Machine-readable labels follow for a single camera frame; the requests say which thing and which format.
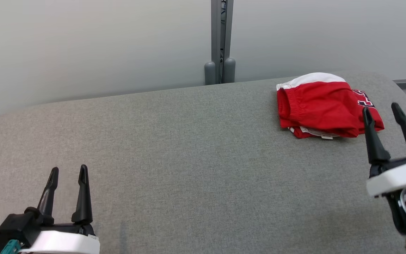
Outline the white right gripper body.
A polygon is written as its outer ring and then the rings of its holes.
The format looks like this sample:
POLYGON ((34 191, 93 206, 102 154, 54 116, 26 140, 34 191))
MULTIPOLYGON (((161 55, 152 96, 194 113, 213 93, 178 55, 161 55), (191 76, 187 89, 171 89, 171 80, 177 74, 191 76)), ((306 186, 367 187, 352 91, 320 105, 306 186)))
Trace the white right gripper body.
POLYGON ((389 157, 369 156, 371 165, 366 190, 369 196, 379 196, 406 189, 406 158, 390 160, 389 157))

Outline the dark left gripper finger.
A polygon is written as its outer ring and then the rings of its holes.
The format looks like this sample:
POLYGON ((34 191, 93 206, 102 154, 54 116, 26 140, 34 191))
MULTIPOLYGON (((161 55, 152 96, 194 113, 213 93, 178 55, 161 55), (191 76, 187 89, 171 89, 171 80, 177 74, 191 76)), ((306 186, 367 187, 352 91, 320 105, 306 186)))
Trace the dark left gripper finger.
POLYGON ((49 175, 46 186, 43 190, 41 199, 37 206, 40 213, 44 216, 52 216, 52 209, 54 204, 54 193, 58 186, 59 169, 54 167, 49 175))
POLYGON ((93 221, 91 193, 89 186, 88 168, 85 164, 81 165, 78 184, 79 194, 77 199, 77 206, 71 220, 74 224, 91 224, 93 221))

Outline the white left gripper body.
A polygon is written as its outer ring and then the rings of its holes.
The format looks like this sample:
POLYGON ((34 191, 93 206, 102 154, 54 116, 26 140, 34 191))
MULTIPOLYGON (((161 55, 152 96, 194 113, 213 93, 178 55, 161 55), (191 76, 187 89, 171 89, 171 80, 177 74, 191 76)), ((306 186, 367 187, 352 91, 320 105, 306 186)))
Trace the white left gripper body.
POLYGON ((23 254, 99 254, 100 241, 90 224, 42 226, 39 236, 23 254))

